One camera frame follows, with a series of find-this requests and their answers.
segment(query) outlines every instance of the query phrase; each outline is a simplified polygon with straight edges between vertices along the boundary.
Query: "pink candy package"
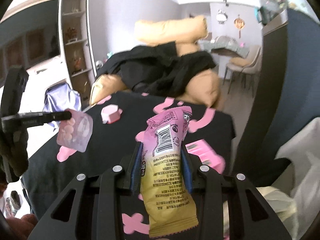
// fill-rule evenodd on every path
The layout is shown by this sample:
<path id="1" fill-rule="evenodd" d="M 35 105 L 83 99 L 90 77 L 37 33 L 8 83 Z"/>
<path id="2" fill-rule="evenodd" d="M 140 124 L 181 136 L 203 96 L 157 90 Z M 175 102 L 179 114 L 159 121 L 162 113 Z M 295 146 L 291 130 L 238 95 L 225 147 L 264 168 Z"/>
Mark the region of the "pink candy package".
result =
<path id="1" fill-rule="evenodd" d="M 92 117 L 72 109 L 66 111 L 71 112 L 72 118 L 60 122 L 57 144 L 79 152 L 85 152 L 92 135 Z"/>
<path id="2" fill-rule="evenodd" d="M 186 144 L 188 153 L 198 155 L 202 164 L 208 165 L 222 174 L 226 166 L 223 157 L 217 155 L 205 140 L 199 140 L 193 143 Z"/>
<path id="3" fill-rule="evenodd" d="M 140 192 L 149 214 L 149 236 L 165 236 L 198 225 L 196 205 L 185 189 L 180 150 L 191 117 L 189 106 L 168 109 L 147 121 Z"/>

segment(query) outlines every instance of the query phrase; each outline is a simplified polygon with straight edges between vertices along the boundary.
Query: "black table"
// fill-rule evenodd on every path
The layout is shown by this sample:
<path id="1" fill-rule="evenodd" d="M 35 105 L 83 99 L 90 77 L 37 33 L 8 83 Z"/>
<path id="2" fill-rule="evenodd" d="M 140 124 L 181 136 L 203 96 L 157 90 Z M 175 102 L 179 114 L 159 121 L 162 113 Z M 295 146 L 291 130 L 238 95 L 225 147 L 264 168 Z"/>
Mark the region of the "black table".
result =
<path id="1" fill-rule="evenodd" d="M 153 108 L 164 102 L 165 98 L 155 96 L 142 96 L 135 93 L 118 92 L 113 94 L 109 101 L 103 105 L 96 105 L 87 113 L 93 118 L 93 132 L 87 150 L 84 153 L 76 152 L 66 161 L 59 162 L 57 154 L 60 146 L 56 143 L 57 136 L 53 136 L 46 142 L 30 159 L 29 168 L 22 176 L 22 182 L 28 192 L 32 209 L 40 219 L 59 193 L 79 173 L 88 177 L 102 174 L 106 169 L 118 165 L 125 155 L 132 154 L 136 140 L 135 136 L 147 128 L 146 120 L 155 115 Z M 177 107 L 178 101 L 169 107 Z M 123 110 L 121 119 L 113 124 L 103 124 L 101 110 L 103 107 L 115 104 Z M 184 103 L 191 106 L 192 119 L 200 120 L 206 107 Z M 229 173 L 231 140 L 235 137 L 233 120 L 230 115 L 216 111 L 212 121 L 194 133 L 188 133 L 185 144 L 201 139 L 224 157 L 226 169 L 224 174 Z M 130 221 L 131 217 L 138 213 L 135 220 L 141 219 L 141 231 L 148 226 L 148 215 L 145 211 L 143 201 L 138 195 L 121 197 L 123 219 Z M 125 227 L 125 232 L 132 232 L 131 227 Z M 195 234 L 196 229 L 186 231 L 188 237 Z M 129 239 L 148 239 L 148 235 L 133 231 L 126 235 Z"/>

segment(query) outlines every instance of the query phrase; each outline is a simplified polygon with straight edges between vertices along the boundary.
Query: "white bag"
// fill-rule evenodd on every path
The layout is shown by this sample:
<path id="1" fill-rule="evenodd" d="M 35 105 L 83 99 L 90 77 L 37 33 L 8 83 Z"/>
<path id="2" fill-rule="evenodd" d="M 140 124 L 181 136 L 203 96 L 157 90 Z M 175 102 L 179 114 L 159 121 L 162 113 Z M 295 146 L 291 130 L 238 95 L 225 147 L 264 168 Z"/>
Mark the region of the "white bag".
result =
<path id="1" fill-rule="evenodd" d="M 280 147 L 276 158 L 293 163 L 295 183 L 290 193 L 297 203 L 300 239 L 320 211 L 320 118 L 313 119 Z"/>
<path id="2" fill-rule="evenodd" d="M 258 187 L 257 190 L 276 212 L 292 239 L 295 240 L 298 233 L 298 214 L 295 200 L 274 187 Z M 227 202 L 223 204 L 223 232 L 224 236 L 229 234 L 229 210 Z"/>

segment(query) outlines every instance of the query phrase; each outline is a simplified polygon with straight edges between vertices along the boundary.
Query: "black jacket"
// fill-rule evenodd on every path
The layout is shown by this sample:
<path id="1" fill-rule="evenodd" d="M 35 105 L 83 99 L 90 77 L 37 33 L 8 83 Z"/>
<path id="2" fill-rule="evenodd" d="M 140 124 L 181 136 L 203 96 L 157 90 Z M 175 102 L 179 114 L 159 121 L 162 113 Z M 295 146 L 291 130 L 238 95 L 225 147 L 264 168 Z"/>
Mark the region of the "black jacket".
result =
<path id="1" fill-rule="evenodd" d="M 198 51 L 178 57 L 175 42 L 169 42 L 116 53 L 98 70 L 97 78 L 106 73 L 118 74 L 134 92 L 177 97 L 192 77 L 214 67 L 209 53 Z"/>

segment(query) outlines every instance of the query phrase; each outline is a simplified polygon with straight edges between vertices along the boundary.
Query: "beige chair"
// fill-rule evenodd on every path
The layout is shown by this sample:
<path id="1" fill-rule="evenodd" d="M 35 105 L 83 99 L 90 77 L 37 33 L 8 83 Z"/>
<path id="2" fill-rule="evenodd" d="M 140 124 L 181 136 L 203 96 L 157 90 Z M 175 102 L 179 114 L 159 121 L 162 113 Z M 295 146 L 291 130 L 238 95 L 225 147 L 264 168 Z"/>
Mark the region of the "beige chair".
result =
<path id="1" fill-rule="evenodd" d="M 254 96 L 254 75 L 260 72 L 261 61 L 259 60 L 261 47 L 259 45 L 253 45 L 250 47 L 249 53 L 246 57 L 247 65 L 238 66 L 232 63 L 226 64 L 226 71 L 223 79 L 223 84 L 225 82 L 228 71 L 231 71 L 230 84 L 228 93 L 230 93 L 231 84 L 234 81 L 234 72 L 242 73 L 244 79 L 244 87 L 246 83 L 246 76 L 250 75 L 249 89 L 252 87 L 252 97 Z"/>

